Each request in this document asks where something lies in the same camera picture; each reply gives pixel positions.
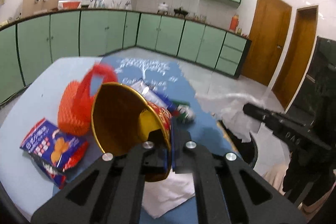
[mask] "gray floor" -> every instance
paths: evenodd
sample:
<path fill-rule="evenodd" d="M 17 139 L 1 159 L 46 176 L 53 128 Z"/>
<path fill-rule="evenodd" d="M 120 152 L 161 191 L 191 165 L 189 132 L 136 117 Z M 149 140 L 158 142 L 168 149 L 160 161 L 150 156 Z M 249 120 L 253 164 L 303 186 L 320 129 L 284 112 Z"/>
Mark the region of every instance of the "gray floor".
<path fill-rule="evenodd" d="M 116 53 L 116 55 L 122 57 L 177 61 L 185 78 L 189 81 L 196 93 L 220 95 L 230 92 L 245 92 L 253 95 L 257 99 L 264 98 L 266 108 L 278 112 L 283 111 L 281 104 L 271 90 L 267 89 L 266 86 L 244 76 L 240 76 L 238 80 L 233 80 L 216 72 L 200 68 L 196 65 L 140 48 L 125 50 Z M 0 125 L 2 125 L 7 114 L 10 112 L 17 100 L 18 98 L 14 99 L 8 105 L 0 109 Z M 272 135 L 272 132 L 265 126 L 262 125 L 258 134 L 254 134 L 254 137 L 256 139 L 259 152 L 257 164 L 255 166 L 257 173 L 263 175 L 274 164 L 282 162 L 289 163 L 289 151 L 287 146 L 282 141 L 275 138 Z"/>

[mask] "beige pants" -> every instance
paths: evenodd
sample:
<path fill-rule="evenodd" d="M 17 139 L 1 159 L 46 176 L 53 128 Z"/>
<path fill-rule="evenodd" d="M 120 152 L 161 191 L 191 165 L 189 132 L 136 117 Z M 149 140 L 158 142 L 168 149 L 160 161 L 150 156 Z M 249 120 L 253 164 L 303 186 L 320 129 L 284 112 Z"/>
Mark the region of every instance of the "beige pants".
<path fill-rule="evenodd" d="M 285 194 L 282 188 L 287 169 L 288 165 L 285 164 L 274 165 L 271 170 L 269 170 L 265 175 L 263 175 L 263 178 L 276 190 L 278 190 L 278 192 L 282 195 Z M 302 211 L 302 213 L 305 215 L 305 217 L 307 218 L 307 222 L 311 220 L 313 216 L 320 210 L 320 208 L 328 199 L 330 193 L 334 189 L 335 184 L 332 186 L 329 192 L 327 192 L 321 199 L 319 199 L 314 204 L 310 206 L 301 204 L 299 206 L 299 210 Z"/>

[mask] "biscuit package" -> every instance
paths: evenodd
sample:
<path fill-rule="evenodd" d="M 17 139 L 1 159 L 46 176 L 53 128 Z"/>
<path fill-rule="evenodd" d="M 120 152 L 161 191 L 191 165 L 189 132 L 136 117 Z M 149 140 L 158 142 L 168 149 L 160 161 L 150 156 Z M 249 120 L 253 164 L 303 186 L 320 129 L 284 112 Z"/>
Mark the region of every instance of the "biscuit package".
<path fill-rule="evenodd" d="M 64 172 L 82 159 L 87 147 L 85 138 L 63 133 L 45 118 L 30 130 L 20 145 L 60 189 L 66 180 Z"/>

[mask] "table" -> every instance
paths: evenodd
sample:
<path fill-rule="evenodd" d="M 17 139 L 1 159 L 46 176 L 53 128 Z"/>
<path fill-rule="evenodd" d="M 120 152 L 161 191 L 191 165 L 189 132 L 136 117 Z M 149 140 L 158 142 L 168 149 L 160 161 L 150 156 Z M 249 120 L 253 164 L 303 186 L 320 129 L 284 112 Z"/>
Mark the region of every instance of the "table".
<path fill-rule="evenodd" d="M 82 57 L 57 60 L 26 90 L 0 128 L 0 180 L 27 219 L 58 189 L 38 170 L 29 156 L 19 149 L 19 145 L 30 128 L 42 117 L 57 124 L 58 105 L 67 84 L 71 80 L 81 80 L 94 62 L 100 60 L 101 58 Z M 212 153 L 224 155 L 231 151 L 231 146 L 217 128 L 215 119 L 209 113 L 204 113 L 194 98 L 194 90 L 183 77 L 177 63 L 117 56 L 105 57 L 101 61 L 115 67 L 119 82 L 132 84 L 139 78 L 146 77 L 146 80 L 172 99 L 189 101 L 196 114 L 195 123 L 187 128 L 192 139 L 206 145 Z M 91 93 L 95 93 L 100 83 L 101 79 L 93 79 Z M 101 155 L 92 136 L 88 135 L 87 138 L 90 147 L 73 170 L 70 180 Z M 140 223 L 196 224 L 196 200 L 191 198 L 156 220 L 142 210 Z"/>

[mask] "wall tile backsplash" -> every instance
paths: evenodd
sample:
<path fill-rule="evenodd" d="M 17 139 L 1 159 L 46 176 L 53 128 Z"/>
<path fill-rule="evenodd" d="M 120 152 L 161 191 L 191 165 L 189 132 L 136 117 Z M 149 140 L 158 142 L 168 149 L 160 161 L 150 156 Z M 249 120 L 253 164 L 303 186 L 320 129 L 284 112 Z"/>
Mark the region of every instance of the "wall tile backsplash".
<path fill-rule="evenodd" d="M 171 12 L 174 8 L 183 7 L 190 13 L 206 16 L 207 23 L 225 29 L 229 29 L 231 18 L 236 13 L 235 8 L 214 0 L 137 0 L 136 9 L 156 13 L 162 2 L 170 7 Z"/>

